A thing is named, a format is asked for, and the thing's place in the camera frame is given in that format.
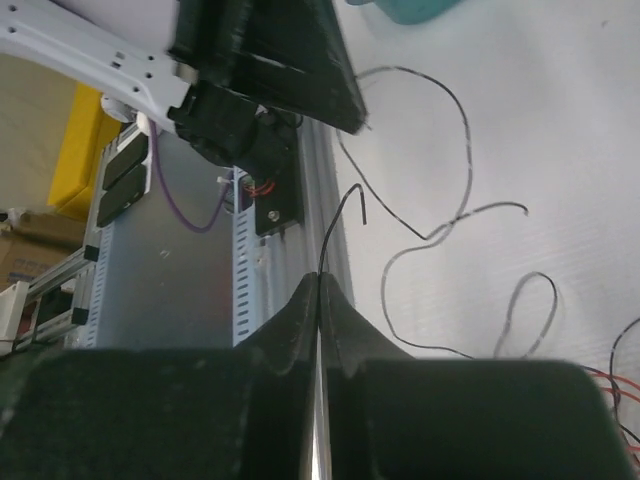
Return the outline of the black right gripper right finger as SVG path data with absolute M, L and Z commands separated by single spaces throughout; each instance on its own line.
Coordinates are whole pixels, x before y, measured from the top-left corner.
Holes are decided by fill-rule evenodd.
M 320 278 L 336 479 L 632 479 L 600 390 L 555 360 L 418 359 Z

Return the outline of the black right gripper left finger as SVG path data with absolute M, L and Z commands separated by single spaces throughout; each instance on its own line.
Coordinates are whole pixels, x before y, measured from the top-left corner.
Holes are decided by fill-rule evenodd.
M 301 479 L 319 279 L 231 349 L 67 350 L 1 384 L 5 479 Z

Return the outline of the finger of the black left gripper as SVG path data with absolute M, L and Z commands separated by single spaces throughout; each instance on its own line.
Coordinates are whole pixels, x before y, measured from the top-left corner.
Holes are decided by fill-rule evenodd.
M 367 119 L 331 1 L 255 1 L 234 91 L 349 134 Z

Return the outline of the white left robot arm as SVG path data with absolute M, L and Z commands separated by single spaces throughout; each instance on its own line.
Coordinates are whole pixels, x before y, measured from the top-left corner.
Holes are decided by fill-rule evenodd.
M 51 1 L 5 1 L 1 49 L 114 96 L 208 160 L 268 176 L 289 144 L 259 107 L 355 133 L 367 111 L 329 1 L 182 1 L 148 52 Z

